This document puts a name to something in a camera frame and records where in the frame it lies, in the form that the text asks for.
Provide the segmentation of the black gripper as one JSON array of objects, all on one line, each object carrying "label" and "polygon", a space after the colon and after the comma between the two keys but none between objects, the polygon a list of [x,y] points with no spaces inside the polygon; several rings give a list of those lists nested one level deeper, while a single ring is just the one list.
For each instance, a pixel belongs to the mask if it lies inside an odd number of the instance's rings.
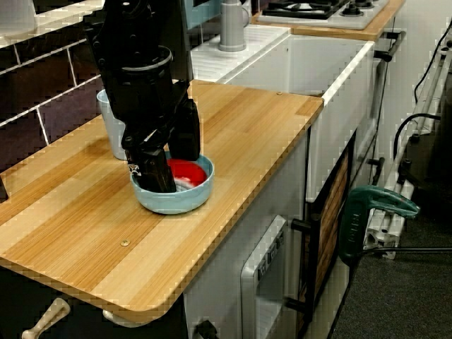
[{"label": "black gripper", "polygon": [[195,161],[201,152],[196,103],[189,80],[173,79],[169,67],[101,69],[112,113],[125,125],[121,146],[131,176],[146,191],[174,193],[174,177],[165,151]]}]

